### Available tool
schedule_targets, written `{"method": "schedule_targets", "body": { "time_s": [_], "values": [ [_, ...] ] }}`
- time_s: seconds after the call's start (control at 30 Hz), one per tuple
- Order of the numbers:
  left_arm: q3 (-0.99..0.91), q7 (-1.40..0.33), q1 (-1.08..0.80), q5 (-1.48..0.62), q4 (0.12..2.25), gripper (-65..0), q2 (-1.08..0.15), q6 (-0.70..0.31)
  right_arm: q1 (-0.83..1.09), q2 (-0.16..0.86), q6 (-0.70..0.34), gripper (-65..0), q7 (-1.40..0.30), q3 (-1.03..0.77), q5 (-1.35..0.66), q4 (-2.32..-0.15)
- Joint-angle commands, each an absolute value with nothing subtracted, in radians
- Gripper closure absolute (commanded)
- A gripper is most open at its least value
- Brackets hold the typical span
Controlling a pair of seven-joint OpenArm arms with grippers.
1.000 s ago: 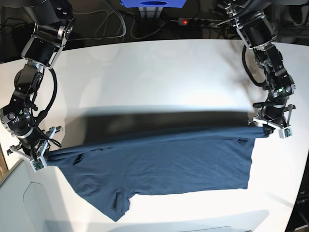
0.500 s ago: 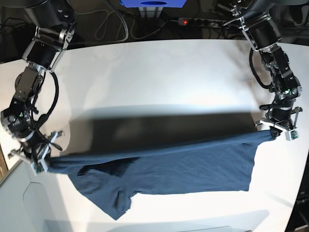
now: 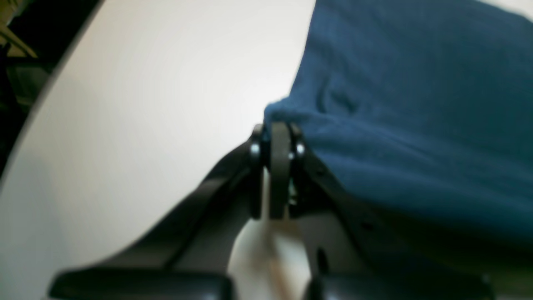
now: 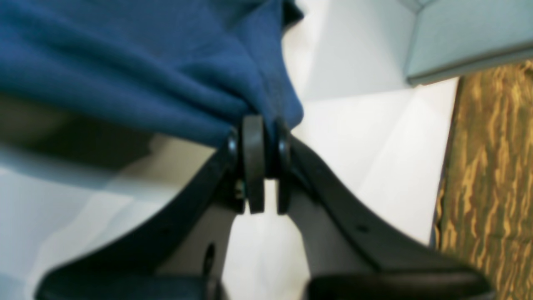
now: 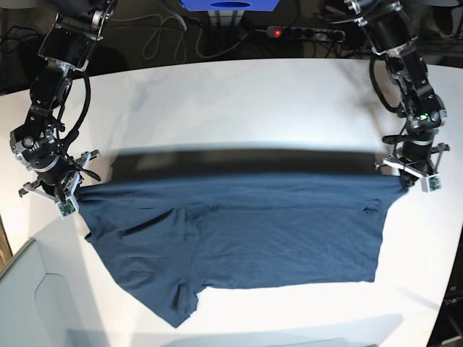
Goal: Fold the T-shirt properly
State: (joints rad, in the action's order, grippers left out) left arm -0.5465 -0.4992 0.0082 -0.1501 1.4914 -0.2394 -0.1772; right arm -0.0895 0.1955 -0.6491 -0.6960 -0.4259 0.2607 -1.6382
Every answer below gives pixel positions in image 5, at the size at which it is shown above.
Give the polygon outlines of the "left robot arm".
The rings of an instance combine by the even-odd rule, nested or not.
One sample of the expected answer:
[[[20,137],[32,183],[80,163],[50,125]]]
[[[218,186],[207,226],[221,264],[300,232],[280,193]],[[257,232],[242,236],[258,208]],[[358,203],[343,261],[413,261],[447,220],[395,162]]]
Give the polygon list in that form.
[[[424,192],[442,187],[438,161],[449,150],[444,143],[433,143],[445,123],[447,112],[428,79],[428,68],[417,52],[417,34],[400,1],[337,1],[325,17],[330,25],[356,24],[367,36],[371,47],[369,76],[383,106],[404,120],[398,134],[382,141],[392,147],[380,167],[399,172],[403,186],[420,182]],[[398,87],[400,100],[390,105],[375,76],[375,63],[385,64],[390,80]]]

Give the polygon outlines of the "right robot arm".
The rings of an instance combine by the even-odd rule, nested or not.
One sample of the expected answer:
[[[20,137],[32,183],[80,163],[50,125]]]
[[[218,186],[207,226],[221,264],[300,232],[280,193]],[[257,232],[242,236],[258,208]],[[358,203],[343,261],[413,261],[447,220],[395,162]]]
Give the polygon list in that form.
[[[51,200],[61,212],[72,213],[78,210],[75,192],[82,175],[100,179],[86,168],[96,152],[74,159],[68,148],[77,139],[90,107],[87,68],[116,2],[50,1],[49,6],[56,11],[56,19],[38,51],[46,65],[31,84],[31,105],[24,124],[11,131],[10,147],[15,158],[37,175],[34,182],[23,185],[20,196],[34,193]],[[83,79],[85,99],[75,125],[63,137],[65,103],[77,75]]]

